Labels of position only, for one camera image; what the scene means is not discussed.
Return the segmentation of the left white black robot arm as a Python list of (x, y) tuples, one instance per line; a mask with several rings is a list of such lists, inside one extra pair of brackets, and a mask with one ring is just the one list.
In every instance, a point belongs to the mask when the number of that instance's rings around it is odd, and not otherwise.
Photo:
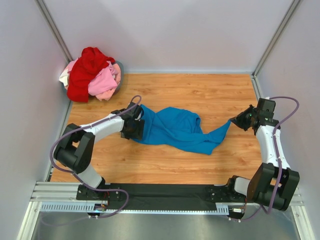
[(74, 175), (88, 190), (87, 194), (99, 201), (105, 196), (105, 180), (91, 165), (95, 143), (115, 134), (130, 140), (141, 140), (145, 121), (143, 108), (130, 102), (127, 108), (115, 110), (106, 117), (85, 125), (69, 124), (50, 150), (51, 159), (64, 168), (56, 168)]

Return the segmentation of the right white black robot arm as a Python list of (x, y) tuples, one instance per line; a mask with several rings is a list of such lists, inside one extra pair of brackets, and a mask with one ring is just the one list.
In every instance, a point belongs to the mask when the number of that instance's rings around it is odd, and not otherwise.
[(225, 196), (236, 202), (244, 195), (249, 202), (285, 211), (294, 196), (300, 174), (291, 169), (281, 144), (281, 124), (274, 119), (275, 98), (260, 98), (256, 106), (230, 119), (238, 128), (252, 129), (256, 136), (262, 163), (251, 179), (233, 176), (231, 185), (226, 187)]

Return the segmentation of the blue t shirt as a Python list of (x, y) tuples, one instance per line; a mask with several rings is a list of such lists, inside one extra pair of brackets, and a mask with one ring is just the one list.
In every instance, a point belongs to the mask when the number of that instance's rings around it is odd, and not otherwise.
[(175, 107), (154, 112), (145, 105), (142, 120), (142, 139), (134, 141), (145, 145), (169, 145), (179, 150), (211, 155), (225, 139), (231, 122), (228, 120), (217, 129), (204, 133), (198, 114)]

